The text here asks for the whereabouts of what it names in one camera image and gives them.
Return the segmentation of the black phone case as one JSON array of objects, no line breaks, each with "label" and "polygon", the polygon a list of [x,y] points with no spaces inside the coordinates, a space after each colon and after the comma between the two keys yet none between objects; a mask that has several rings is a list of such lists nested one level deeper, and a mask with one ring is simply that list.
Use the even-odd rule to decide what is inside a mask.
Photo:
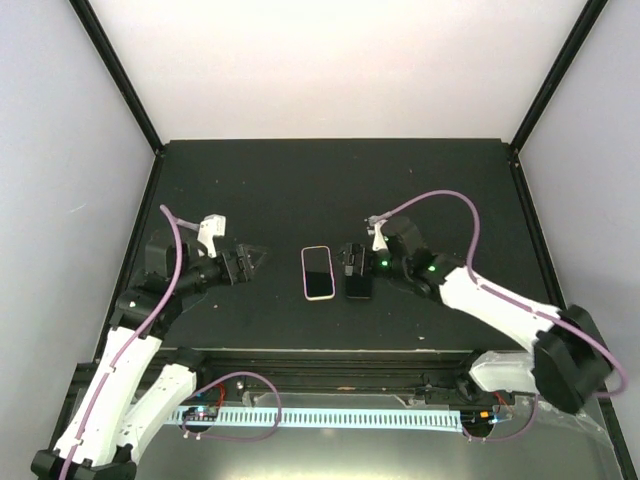
[{"label": "black phone case", "polygon": [[346,276],[344,292],[350,300],[370,300],[373,294],[373,278],[369,275]]}]

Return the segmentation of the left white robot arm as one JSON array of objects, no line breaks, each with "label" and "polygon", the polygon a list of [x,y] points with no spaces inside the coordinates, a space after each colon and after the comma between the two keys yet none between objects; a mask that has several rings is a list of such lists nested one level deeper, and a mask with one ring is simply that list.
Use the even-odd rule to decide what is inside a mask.
[{"label": "left white robot arm", "polygon": [[100,363],[73,419],[55,445],[32,460],[36,477],[134,478],[169,415],[214,388],[205,354],[180,348],[142,397],[134,397],[185,298],[251,281],[266,255],[266,248],[247,244],[214,251],[203,235],[155,234],[142,269],[116,302]]}]

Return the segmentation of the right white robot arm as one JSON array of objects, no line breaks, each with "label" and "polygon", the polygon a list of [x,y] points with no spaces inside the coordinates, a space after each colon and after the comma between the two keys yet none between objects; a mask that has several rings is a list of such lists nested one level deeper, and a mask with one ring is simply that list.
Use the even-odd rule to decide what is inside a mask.
[{"label": "right white robot arm", "polygon": [[370,298],[376,278],[394,280],[419,297],[483,322],[522,347],[520,353],[487,351],[473,360],[454,379],[461,400],[476,403],[494,391],[528,393],[575,415],[613,372],[612,356],[584,308],[561,309],[527,299],[478,275],[459,259],[432,252],[406,217],[378,220],[368,234],[370,244],[348,243],[338,255],[349,298]]}]

